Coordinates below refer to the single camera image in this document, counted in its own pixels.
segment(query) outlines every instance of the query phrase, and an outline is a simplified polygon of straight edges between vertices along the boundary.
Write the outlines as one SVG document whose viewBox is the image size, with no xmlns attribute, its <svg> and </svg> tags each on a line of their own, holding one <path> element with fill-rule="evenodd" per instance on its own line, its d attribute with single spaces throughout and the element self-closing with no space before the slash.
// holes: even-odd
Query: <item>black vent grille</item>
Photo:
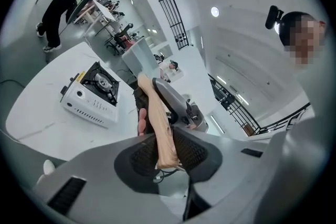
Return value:
<svg viewBox="0 0 336 224">
<path fill-rule="evenodd" d="M 48 206 L 60 214 L 66 215 L 84 188 L 85 184 L 86 181 L 83 179 L 76 177 L 70 178 L 51 199 Z"/>
</svg>

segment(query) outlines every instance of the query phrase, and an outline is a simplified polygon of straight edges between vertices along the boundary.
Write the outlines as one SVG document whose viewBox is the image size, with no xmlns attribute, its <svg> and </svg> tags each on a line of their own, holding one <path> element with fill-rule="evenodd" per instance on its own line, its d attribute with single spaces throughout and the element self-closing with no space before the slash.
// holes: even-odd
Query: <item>robotic hand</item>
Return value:
<svg viewBox="0 0 336 224">
<path fill-rule="evenodd" d="M 320 149 L 332 142 L 316 135 L 326 124 L 322 119 L 278 133 L 268 145 L 232 140 L 199 131 L 201 124 L 186 128 L 194 116 L 190 105 L 163 80 L 153 79 L 153 85 L 172 111 L 176 152 L 190 177 L 185 221 L 275 222 L 300 201 L 326 163 Z M 60 223 L 179 223 L 153 182 L 157 160 L 154 134 L 130 138 L 79 154 L 34 192 Z"/>
</svg>

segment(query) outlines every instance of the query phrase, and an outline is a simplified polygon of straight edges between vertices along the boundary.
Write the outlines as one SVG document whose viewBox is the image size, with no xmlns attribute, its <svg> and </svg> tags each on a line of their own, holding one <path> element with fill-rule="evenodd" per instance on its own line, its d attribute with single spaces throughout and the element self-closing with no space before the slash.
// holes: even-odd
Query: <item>black pants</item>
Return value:
<svg viewBox="0 0 336 224">
<path fill-rule="evenodd" d="M 47 32 L 48 46 L 57 47 L 60 45 L 58 27 L 61 15 L 69 9 L 75 0 L 53 0 L 42 18 L 43 26 L 40 32 Z"/>
</svg>

